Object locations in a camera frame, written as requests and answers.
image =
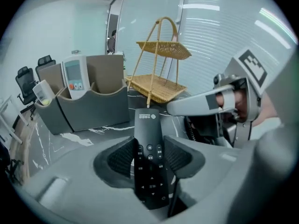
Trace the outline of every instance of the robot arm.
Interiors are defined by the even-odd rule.
[[[213,82],[213,90],[172,101],[167,111],[173,116],[191,117],[202,136],[224,137],[233,147],[240,147],[249,140],[251,123],[260,113],[268,74],[250,49],[245,48],[233,56],[224,73],[217,74]],[[247,115],[243,119],[235,107],[234,91],[240,89],[244,89],[247,96]],[[223,96],[222,107],[217,103],[217,94]],[[231,118],[225,120],[224,113],[230,113]]]

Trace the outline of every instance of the two-tier rattan shelf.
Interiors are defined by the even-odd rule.
[[[161,26],[162,21],[164,19],[169,20],[172,25],[173,33],[171,42],[160,41]],[[157,41],[149,42],[150,36],[153,33],[156,25],[159,25]],[[171,101],[178,94],[182,93],[185,89],[187,89],[187,87],[178,84],[178,61],[188,58],[189,56],[191,56],[191,53],[181,43],[178,42],[177,28],[174,22],[169,17],[159,18],[155,22],[147,40],[145,42],[137,42],[137,44],[140,46],[142,50],[138,58],[137,64],[135,66],[133,75],[126,78],[129,81],[128,90],[130,89],[130,86],[132,86],[135,90],[147,96],[147,107],[149,108],[151,99],[158,103],[166,103]],[[135,76],[138,64],[144,51],[155,54],[153,73],[149,75]],[[160,76],[157,76],[155,74],[157,55],[165,57]],[[168,57],[177,60],[177,77],[175,83],[161,77],[166,58]]]

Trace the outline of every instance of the person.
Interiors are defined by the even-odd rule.
[[[247,96],[245,90],[237,90],[235,94],[235,107],[238,110],[238,115],[240,118],[246,118],[247,115]],[[223,106],[223,96],[221,94],[216,96],[217,103],[220,107]],[[262,95],[261,111],[259,116],[252,122],[252,126],[257,126],[261,124],[267,118],[277,117],[277,112],[267,95],[264,93]]]
[[[116,30],[114,30],[111,35],[111,38],[108,40],[108,53],[115,53]]]

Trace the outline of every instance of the ceiling light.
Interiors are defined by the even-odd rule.
[[[278,40],[285,48],[287,48],[287,49],[291,48],[290,44],[280,34],[278,34],[276,31],[274,31],[272,28],[270,28],[266,24],[262,23],[259,20],[256,20],[256,22],[254,24],[256,24],[258,27],[260,27],[264,31],[268,32],[271,36],[273,36],[276,40]]]
[[[287,35],[296,43],[298,44],[298,39],[296,35],[273,13],[269,12],[267,9],[262,8],[260,10],[260,14],[271,20],[277,26],[279,26]]]
[[[199,9],[208,9],[208,10],[220,11],[219,6],[208,5],[208,4],[184,4],[183,8],[199,8]]]

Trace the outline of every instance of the black cable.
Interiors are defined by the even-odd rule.
[[[187,116],[184,117],[184,123],[185,123],[185,129],[186,129],[188,138],[192,141],[196,141],[196,138],[195,138],[195,135],[193,132],[193,128],[191,126],[192,123]]]

